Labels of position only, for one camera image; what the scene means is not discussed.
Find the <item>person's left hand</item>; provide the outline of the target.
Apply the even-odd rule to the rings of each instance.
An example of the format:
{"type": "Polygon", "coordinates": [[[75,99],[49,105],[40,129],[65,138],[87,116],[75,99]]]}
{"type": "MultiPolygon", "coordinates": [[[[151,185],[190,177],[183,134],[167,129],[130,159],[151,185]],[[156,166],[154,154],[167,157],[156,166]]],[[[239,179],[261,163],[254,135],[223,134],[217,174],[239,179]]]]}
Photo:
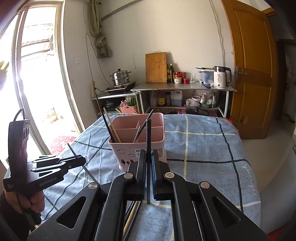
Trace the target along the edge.
{"type": "Polygon", "coordinates": [[[45,197],[43,191],[37,192],[31,198],[25,197],[19,192],[6,192],[4,196],[10,206],[18,213],[22,213],[22,208],[31,209],[35,213],[41,213],[45,208],[45,197]]]}

